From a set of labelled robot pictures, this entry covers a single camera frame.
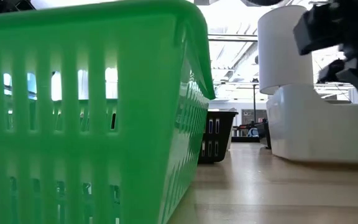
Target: black object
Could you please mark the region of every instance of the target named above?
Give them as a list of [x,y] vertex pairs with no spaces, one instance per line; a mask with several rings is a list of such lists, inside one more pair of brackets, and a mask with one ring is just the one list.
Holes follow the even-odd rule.
[[259,137],[239,137],[239,136],[233,136],[231,138],[231,142],[246,142],[246,143],[259,143],[260,139]]
[[247,131],[246,128],[244,127],[245,125],[242,124],[240,126],[233,126],[232,131],[232,137],[243,137],[243,136],[247,136]]
[[198,163],[221,162],[226,155],[233,119],[237,112],[209,111]]
[[264,119],[262,123],[256,124],[258,129],[258,135],[260,143],[266,146],[266,149],[272,149],[272,142],[270,141],[270,131],[269,131],[269,122]]
[[319,82],[353,84],[358,91],[358,0],[333,0],[313,6],[294,28],[299,53],[340,44],[345,60],[336,60],[319,74]]
[[0,13],[35,10],[30,0],[0,0]]

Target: white machine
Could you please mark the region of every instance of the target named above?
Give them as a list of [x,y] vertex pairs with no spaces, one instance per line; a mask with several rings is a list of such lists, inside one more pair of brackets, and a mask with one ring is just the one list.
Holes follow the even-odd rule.
[[258,23],[260,92],[272,152],[293,161],[358,164],[358,105],[332,105],[314,91],[311,54],[299,56],[293,29],[301,6],[272,10]]

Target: white cylinder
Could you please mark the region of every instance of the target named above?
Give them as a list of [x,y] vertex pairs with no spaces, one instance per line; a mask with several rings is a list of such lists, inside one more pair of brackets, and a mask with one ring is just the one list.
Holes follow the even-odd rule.
[[306,11],[303,6],[276,8],[258,21],[260,92],[272,95],[280,86],[313,84],[311,54],[300,56],[293,28]]

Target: ceiling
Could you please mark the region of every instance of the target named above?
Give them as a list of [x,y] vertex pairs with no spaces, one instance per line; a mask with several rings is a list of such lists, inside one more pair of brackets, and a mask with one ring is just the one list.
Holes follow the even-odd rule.
[[[48,7],[63,7],[79,4],[94,4],[109,0],[32,0],[37,9]],[[208,23],[209,34],[257,35],[257,21],[270,10],[286,4],[312,7],[309,0],[283,0],[278,6],[251,7],[241,0],[195,0]],[[211,69],[215,91],[218,100],[253,100],[253,86],[250,83],[259,77],[259,67],[255,62],[258,55],[257,42],[216,42],[210,41]],[[314,80],[318,72],[333,60],[343,58],[337,47],[313,52]],[[350,85],[318,85],[316,91],[322,97],[332,97],[339,100],[348,99],[347,90]],[[267,95],[259,93],[256,86],[257,101],[267,100]]]

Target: green plastic basket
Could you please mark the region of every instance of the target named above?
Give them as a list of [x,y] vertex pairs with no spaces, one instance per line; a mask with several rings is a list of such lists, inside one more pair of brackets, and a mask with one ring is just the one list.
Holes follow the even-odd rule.
[[[108,67],[117,100],[106,99]],[[78,100],[78,70],[89,100]],[[0,14],[0,224],[166,223],[195,174],[213,98],[206,23],[186,1]]]

